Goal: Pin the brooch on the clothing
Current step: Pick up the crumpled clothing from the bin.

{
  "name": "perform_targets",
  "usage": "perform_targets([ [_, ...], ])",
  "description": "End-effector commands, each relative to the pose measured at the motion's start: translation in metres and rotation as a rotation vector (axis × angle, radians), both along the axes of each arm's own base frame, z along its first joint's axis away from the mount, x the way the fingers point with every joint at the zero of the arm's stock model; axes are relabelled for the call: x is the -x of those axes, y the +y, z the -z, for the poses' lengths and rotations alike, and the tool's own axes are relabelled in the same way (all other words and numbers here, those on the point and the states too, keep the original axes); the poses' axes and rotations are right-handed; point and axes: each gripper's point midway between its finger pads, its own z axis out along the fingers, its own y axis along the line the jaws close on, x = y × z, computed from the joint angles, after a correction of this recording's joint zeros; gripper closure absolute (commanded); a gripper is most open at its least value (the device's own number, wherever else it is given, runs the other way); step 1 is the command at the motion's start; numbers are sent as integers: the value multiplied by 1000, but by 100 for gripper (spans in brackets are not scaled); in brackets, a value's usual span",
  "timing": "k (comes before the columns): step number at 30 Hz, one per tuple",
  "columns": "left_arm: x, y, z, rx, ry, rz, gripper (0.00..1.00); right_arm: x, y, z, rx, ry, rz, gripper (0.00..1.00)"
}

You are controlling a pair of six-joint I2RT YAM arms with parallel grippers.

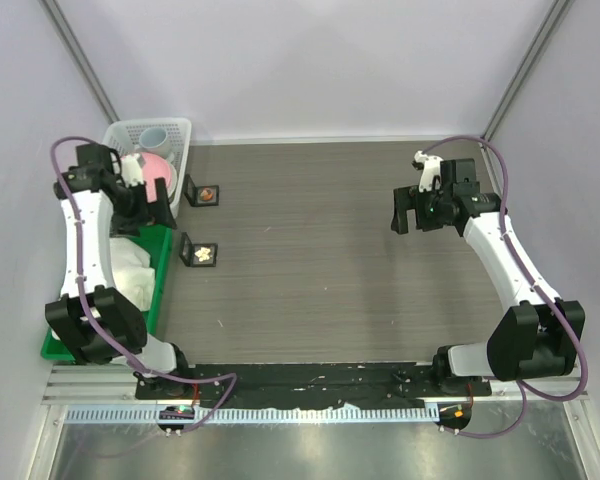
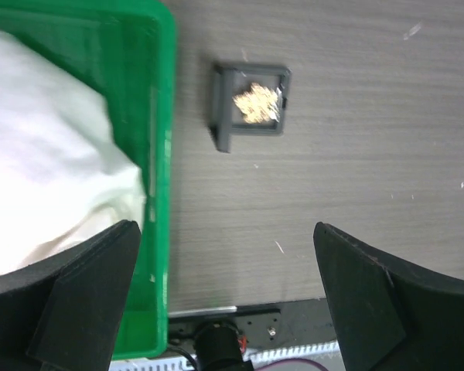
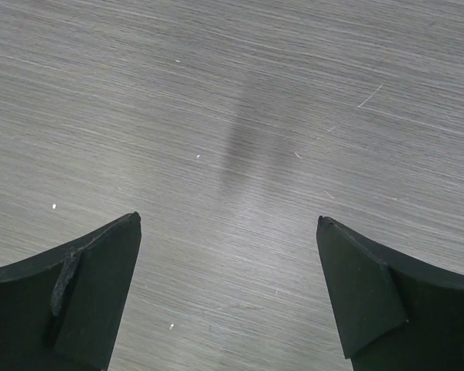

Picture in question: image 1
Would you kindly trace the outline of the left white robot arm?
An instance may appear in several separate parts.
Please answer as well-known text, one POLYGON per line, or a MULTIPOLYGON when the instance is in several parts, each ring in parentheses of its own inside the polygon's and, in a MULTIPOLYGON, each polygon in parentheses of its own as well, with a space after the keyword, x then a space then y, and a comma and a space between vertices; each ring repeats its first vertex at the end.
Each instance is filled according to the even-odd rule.
POLYGON ((124 362, 144 381, 158 378, 170 398, 183 398, 193 385, 183 353, 149 333, 141 310, 116 286, 111 256, 114 234, 175 228, 166 182, 154 180, 156 198, 149 200, 139 157, 85 137, 72 140, 76 164, 62 170, 51 161, 65 220, 66 269, 58 299, 45 306, 47 324, 77 363, 124 362))

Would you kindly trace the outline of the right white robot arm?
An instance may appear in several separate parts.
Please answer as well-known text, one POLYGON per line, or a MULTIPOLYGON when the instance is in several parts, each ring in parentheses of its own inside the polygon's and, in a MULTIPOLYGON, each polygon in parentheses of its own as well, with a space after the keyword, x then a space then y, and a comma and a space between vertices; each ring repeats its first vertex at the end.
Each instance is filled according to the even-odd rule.
POLYGON ((482 262, 504 311, 487 341, 438 350, 431 371, 435 389, 455 394, 468 377, 516 381, 570 374, 584 309, 577 301, 562 299, 541 277, 500 197, 481 191, 474 161, 417 152, 412 164, 421 177, 416 185, 394 189, 392 231, 408 232, 410 212, 422 232, 455 228, 482 262))

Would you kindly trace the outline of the gold flower brooch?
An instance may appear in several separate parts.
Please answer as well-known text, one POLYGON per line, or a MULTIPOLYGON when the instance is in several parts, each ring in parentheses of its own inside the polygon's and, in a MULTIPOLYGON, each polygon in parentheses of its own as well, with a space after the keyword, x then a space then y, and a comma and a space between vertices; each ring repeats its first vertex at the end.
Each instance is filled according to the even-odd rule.
POLYGON ((194 256, 197 263, 210 263, 213 260, 214 250, 209 247, 200 247, 194 251, 194 256))

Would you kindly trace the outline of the white printed t-shirt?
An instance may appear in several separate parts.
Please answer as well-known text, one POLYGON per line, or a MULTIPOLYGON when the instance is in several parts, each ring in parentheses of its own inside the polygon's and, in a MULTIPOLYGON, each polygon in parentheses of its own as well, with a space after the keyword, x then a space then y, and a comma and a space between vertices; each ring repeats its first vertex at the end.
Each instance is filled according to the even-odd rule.
POLYGON ((123 237, 110 239, 110 252, 116 289, 141 312, 149 311, 156 285, 149 253, 123 237))

